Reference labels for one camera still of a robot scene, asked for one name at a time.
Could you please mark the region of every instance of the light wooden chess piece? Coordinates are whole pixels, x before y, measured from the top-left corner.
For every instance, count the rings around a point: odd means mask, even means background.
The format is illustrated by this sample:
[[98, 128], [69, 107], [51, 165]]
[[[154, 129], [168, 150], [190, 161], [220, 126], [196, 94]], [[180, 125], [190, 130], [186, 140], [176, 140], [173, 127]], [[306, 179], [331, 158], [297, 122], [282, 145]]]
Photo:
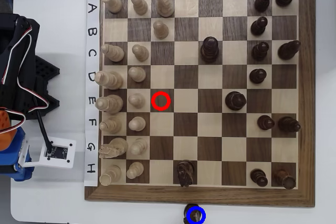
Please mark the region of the light wooden chess piece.
[[128, 70], [129, 76], [136, 82], [142, 82], [146, 78], [146, 72], [143, 68], [132, 67]]
[[148, 49], [140, 45], [134, 45], [132, 47], [132, 52], [134, 53], [138, 61], [145, 61], [149, 56]]
[[143, 164], [140, 162], [134, 162], [130, 165], [130, 168], [128, 169], [126, 176], [129, 179], [134, 179], [136, 177], [139, 177], [143, 173], [144, 167]]
[[120, 96], [111, 94], [107, 97], [100, 97], [96, 100], [95, 106], [100, 111], [105, 111], [110, 114], [117, 114], [121, 111], [123, 101]]
[[131, 0], [133, 3], [133, 8], [137, 14], [140, 16], [144, 15], [148, 10], [148, 5], [145, 0]]
[[95, 75], [95, 81], [97, 84], [104, 86], [107, 89], [119, 89], [123, 83], [121, 75], [114, 71], [99, 71]]
[[112, 183], [118, 182], [120, 177], [121, 169], [119, 166], [111, 165], [102, 175], [100, 175], [99, 182], [102, 186], [108, 186]]
[[102, 0], [105, 3], [106, 8], [111, 13], [118, 13], [122, 8], [121, 0]]
[[104, 44], [101, 46], [101, 51], [105, 56], [107, 56], [110, 60], [114, 62], [121, 61], [124, 56], [125, 52], [122, 50], [121, 47], [113, 46], [110, 44]]
[[157, 11], [162, 17], [171, 16], [174, 11], [174, 3], [172, 0], [157, 0]]
[[133, 131], [142, 131], [146, 127], [146, 121], [140, 116], [136, 116], [129, 123], [128, 127]]
[[98, 153], [100, 158], [114, 158], [124, 154], [127, 149], [127, 141], [121, 137], [117, 137], [109, 144], [102, 144]]

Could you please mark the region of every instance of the white chess piece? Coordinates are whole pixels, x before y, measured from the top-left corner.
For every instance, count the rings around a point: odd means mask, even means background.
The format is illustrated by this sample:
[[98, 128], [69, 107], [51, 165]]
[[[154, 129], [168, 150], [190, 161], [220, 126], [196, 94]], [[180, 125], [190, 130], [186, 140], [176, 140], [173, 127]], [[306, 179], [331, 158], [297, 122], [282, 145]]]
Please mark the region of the white chess piece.
[[126, 175], [129, 179], [134, 179], [136, 177], [139, 177], [143, 173], [144, 167], [143, 164], [140, 162], [134, 162], [130, 165], [130, 168], [128, 169]]

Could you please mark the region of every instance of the white label strip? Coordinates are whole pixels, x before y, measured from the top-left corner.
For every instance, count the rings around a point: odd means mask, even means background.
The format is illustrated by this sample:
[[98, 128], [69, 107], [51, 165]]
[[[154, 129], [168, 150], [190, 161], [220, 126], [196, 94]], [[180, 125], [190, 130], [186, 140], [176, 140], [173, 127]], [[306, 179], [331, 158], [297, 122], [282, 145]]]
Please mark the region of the white label strip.
[[95, 102], [99, 97], [99, 85], [94, 75], [99, 71], [99, 5], [100, 0], [87, 0], [84, 186], [98, 185], [99, 111]]

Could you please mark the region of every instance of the dark square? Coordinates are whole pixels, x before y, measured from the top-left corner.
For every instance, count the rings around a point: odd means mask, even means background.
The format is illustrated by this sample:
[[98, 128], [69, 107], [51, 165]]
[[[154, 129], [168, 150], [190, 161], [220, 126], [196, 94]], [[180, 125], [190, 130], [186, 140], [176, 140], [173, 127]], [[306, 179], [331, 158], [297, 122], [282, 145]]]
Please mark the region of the dark square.
[[174, 136], [197, 136], [197, 113], [174, 113]]
[[176, 89], [197, 89], [198, 88], [198, 66], [180, 65], [175, 67], [175, 88]]
[[222, 112], [222, 90], [221, 89], [199, 89], [198, 90], [198, 112], [200, 113], [221, 113]]
[[296, 16], [273, 16], [272, 40], [295, 40], [296, 22]]
[[173, 160], [173, 137], [151, 136], [150, 160]]
[[246, 186], [246, 162], [222, 162], [223, 186]]
[[272, 89], [248, 89], [247, 113], [271, 113]]
[[151, 25], [150, 18], [129, 18], [128, 42], [151, 41]]
[[246, 114], [245, 113], [223, 113], [222, 114], [222, 136], [246, 137]]
[[223, 89], [245, 89], [246, 87], [246, 65], [223, 65]]
[[296, 65], [272, 65], [273, 89], [296, 89]]
[[247, 162], [271, 162], [272, 140], [271, 138], [248, 137], [246, 139]]
[[222, 17], [223, 0], [198, 0], [199, 17]]
[[247, 17], [224, 17], [223, 40], [247, 40]]

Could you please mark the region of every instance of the white pawn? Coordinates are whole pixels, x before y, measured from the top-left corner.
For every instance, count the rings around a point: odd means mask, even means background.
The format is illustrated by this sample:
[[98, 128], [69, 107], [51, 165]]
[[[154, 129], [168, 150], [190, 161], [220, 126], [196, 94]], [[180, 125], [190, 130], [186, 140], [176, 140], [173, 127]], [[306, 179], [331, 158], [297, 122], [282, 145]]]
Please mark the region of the white pawn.
[[129, 123], [128, 127], [133, 131], [142, 131], [146, 127], [146, 121], [140, 116], [136, 116]]
[[106, 8], [111, 13], [118, 13], [122, 8], [121, 0], [102, 0], [105, 3]]
[[107, 89], [119, 89], [123, 83], [121, 75], [114, 71], [99, 71], [95, 75], [95, 81], [97, 84], [104, 86]]
[[143, 68], [132, 67], [128, 70], [129, 76], [136, 82], [142, 82], [146, 78], [146, 72]]
[[114, 62], [121, 61], [125, 56], [124, 50], [122, 50], [122, 48], [118, 46], [104, 44], [101, 46], [100, 49], [102, 53], [105, 54], [105, 56], [107, 56], [110, 60]]
[[136, 177], [139, 177], [143, 173], [144, 167], [143, 164], [140, 162], [134, 162], [130, 165], [130, 168], [128, 169], [126, 175], [129, 179], [134, 179]]
[[107, 97], [98, 98], [95, 106], [98, 110], [105, 111], [113, 115], [121, 111], [123, 101], [120, 96], [111, 94]]

